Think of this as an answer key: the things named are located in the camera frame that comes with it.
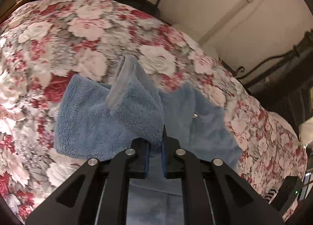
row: floral fabric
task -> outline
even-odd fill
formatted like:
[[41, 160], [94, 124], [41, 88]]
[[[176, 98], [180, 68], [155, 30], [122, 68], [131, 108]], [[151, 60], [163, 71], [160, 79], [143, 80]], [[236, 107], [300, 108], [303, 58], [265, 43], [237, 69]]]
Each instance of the floral fabric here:
[[124, 54], [138, 58], [157, 88], [171, 92], [188, 81], [225, 108], [226, 128], [243, 150], [236, 172], [261, 196], [288, 175], [304, 177], [306, 152], [287, 122], [189, 36], [146, 13], [110, 0], [41, 0], [0, 29], [0, 193], [22, 221], [84, 163], [53, 149], [71, 77], [111, 84]]

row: metal button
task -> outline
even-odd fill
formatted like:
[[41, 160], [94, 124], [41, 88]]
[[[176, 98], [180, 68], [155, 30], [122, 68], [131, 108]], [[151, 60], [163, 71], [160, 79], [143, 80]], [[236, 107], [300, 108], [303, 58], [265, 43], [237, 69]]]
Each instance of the metal button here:
[[98, 163], [98, 160], [96, 158], [91, 158], [88, 160], [88, 165], [94, 166]]
[[182, 156], [182, 155], [185, 155], [186, 154], [186, 151], [184, 149], [178, 149], [176, 150], [176, 154], [179, 155], [179, 156]]
[[125, 151], [125, 153], [126, 153], [127, 155], [134, 155], [134, 154], [136, 153], [136, 151], [135, 151], [134, 149], [132, 149], [132, 148], [129, 148], [129, 149], [127, 149], [127, 150]]
[[223, 161], [221, 160], [221, 159], [214, 159], [213, 160], [213, 164], [215, 165], [215, 166], [222, 166], [223, 165]]

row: wall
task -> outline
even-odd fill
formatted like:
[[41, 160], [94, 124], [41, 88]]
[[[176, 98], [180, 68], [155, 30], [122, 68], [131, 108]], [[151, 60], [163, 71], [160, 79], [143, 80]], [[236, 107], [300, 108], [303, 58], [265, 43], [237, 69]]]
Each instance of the wall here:
[[[240, 1], [162, 0], [159, 8], [162, 19], [199, 40]], [[247, 72], [263, 59], [290, 50], [311, 28], [313, 16], [303, 0], [255, 0], [203, 47], [210, 51], [213, 46], [230, 67], [242, 65]]]

